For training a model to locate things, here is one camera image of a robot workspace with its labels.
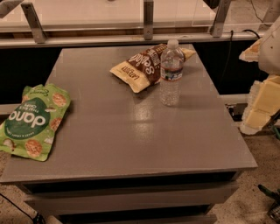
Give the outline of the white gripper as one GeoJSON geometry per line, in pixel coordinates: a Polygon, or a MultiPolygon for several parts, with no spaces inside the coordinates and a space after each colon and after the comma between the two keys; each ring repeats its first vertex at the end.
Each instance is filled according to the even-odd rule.
{"type": "Polygon", "coordinates": [[[262,130],[280,110],[280,17],[253,45],[242,51],[240,60],[257,62],[270,74],[264,81],[255,80],[248,94],[240,131],[254,135],[262,130]]]}

